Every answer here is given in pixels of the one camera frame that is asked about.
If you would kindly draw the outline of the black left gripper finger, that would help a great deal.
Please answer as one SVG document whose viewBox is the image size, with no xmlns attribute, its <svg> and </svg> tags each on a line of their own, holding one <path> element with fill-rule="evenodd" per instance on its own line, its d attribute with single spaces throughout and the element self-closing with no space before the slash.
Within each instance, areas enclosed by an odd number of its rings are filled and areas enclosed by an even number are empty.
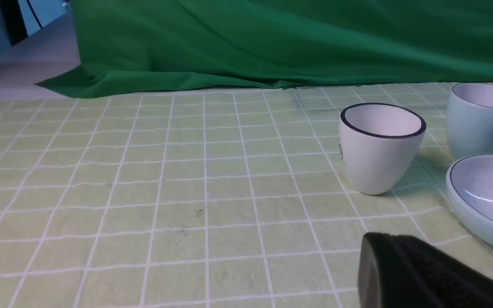
<svg viewBox="0 0 493 308">
<path fill-rule="evenodd" d="M 411 235 L 364 234 L 357 289 L 362 308 L 493 308 L 493 279 Z"/>
</svg>

